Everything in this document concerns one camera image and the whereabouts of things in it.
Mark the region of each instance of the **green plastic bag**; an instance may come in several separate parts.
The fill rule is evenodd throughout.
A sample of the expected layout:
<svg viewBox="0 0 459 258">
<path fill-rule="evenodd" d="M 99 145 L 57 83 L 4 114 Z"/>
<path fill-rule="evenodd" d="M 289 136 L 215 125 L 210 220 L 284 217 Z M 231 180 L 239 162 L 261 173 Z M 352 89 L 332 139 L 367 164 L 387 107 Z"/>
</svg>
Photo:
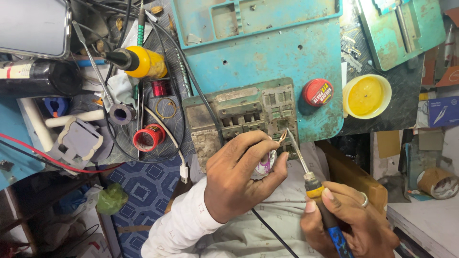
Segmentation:
<svg viewBox="0 0 459 258">
<path fill-rule="evenodd" d="M 120 184 L 114 183 L 99 193 L 97 211 L 101 214 L 113 215 L 128 201 L 128 195 Z"/>
</svg>

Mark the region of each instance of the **red wire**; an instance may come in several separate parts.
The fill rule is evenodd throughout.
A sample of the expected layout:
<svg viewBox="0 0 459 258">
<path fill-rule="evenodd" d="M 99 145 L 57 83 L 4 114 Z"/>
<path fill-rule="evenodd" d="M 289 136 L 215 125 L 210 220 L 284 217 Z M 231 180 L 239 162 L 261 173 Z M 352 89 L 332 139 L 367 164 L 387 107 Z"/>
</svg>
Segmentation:
<svg viewBox="0 0 459 258">
<path fill-rule="evenodd" d="M 119 166 L 121 166 L 121 165 L 124 164 L 124 163 L 121 163 L 121 164 L 119 164 L 119 165 L 117 165 L 117 166 L 115 166 L 115 167 L 113 167 L 113 168 L 107 168 L 107 169 L 103 169 L 103 170 L 84 170 L 84 169 L 73 168 L 73 167 L 70 167 L 70 166 L 68 166 L 68 165 L 66 165 L 66 164 L 64 164 L 64 163 L 61 163 L 61 162 L 59 162 L 59 161 L 57 161 L 57 160 L 51 158 L 50 156 L 44 154 L 43 152 L 41 152 L 41 151 L 35 149 L 34 147 L 30 146 L 29 144 L 27 144 L 27 143 L 25 143 L 25 142 L 22 142 L 22 141 L 20 141 L 20 140 L 18 140 L 18 139 L 15 139 L 15 138 L 10 137 L 10 136 L 7 136 L 7 135 L 4 135 L 4 134 L 2 134 L 2 133 L 0 133 L 0 137 L 3 137 L 3 138 L 5 138 L 5 139 L 11 140 L 11 141 L 13 141 L 13 142 L 16 142 L 17 144 L 20 144 L 20 145 L 22 145 L 22 146 L 24 146 L 24 147 L 30 149 L 31 151 L 40 154 L 41 156 L 43 156 L 43 157 L 46 158 L 47 160 L 50 160 L 50 161 L 54 162 L 55 164 L 57 164 L 57 165 L 59 165 L 59 166 L 61 166 L 61 167 L 63 167 L 63 168 L 66 168 L 66 169 L 69 169 L 69 170 L 72 170 L 72 171 L 75 171 L 75 172 L 82 172 L 82 173 L 101 173 L 101 172 L 105 172 L 105 171 L 109 171 L 109 170 L 115 169 L 115 168 L 117 168 L 117 167 L 119 167 Z"/>
</svg>

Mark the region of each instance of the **hand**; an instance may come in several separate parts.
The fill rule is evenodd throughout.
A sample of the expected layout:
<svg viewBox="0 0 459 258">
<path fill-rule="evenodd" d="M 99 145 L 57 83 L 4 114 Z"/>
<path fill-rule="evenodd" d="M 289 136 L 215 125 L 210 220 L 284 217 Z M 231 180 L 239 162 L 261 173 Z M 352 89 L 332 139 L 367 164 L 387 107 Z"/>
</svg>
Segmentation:
<svg viewBox="0 0 459 258">
<path fill-rule="evenodd" d="M 287 178 L 288 152 L 275 161 L 273 172 L 261 180 L 250 179 L 260 160 L 280 144 L 263 131 L 238 135 L 206 164 L 204 202 L 214 220 L 226 223 L 268 198 Z"/>
<path fill-rule="evenodd" d="M 365 197 L 354 188 L 333 182 L 322 184 L 326 187 L 322 192 L 324 205 L 341 223 L 340 228 L 354 256 L 395 257 L 393 249 L 399 245 L 399 240 L 386 218 L 371 204 L 362 207 Z M 312 248 L 327 258 L 339 258 L 330 235 L 324 230 L 315 201 L 306 203 L 300 225 Z"/>
</svg>

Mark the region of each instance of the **yellow flux container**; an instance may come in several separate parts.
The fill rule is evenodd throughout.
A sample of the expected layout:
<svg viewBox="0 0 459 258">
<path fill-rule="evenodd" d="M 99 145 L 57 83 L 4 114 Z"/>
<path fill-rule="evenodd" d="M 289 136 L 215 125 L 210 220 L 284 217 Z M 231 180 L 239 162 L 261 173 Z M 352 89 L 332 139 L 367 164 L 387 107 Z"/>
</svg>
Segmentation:
<svg viewBox="0 0 459 258">
<path fill-rule="evenodd" d="M 387 108 L 391 96 L 392 88 L 386 78 L 366 74 L 346 84 L 343 89 L 343 108 L 355 118 L 370 119 Z"/>
<path fill-rule="evenodd" d="M 149 77 L 159 79 L 168 73 L 164 57 L 141 46 L 129 46 L 126 48 L 139 57 L 139 66 L 133 71 L 126 71 L 129 76 L 135 78 Z"/>
</svg>

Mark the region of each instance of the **white cable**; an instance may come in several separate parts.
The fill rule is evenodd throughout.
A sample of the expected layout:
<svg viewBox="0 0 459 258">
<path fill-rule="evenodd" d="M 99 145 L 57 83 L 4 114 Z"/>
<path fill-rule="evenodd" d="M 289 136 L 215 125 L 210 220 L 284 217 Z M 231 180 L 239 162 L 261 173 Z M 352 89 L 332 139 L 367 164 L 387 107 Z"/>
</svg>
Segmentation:
<svg viewBox="0 0 459 258">
<path fill-rule="evenodd" d="M 177 143 L 177 141 L 175 140 L 174 136 L 169 131 L 169 129 L 166 127 L 166 125 L 161 121 L 161 119 L 159 119 L 158 116 L 156 116 L 155 113 L 153 113 L 153 111 L 151 111 L 145 105 L 143 105 L 143 107 L 158 122 L 158 124 L 164 128 L 164 130 L 166 131 L 166 133 L 169 135 L 172 142 L 174 143 L 175 147 L 178 148 L 179 144 Z M 185 158 L 183 157 L 181 150 L 179 150 L 179 156 L 180 156 L 180 159 L 182 160 L 182 165 L 180 166 L 180 176 L 182 177 L 182 182 L 186 184 L 188 182 L 188 168 L 186 166 Z"/>
</svg>

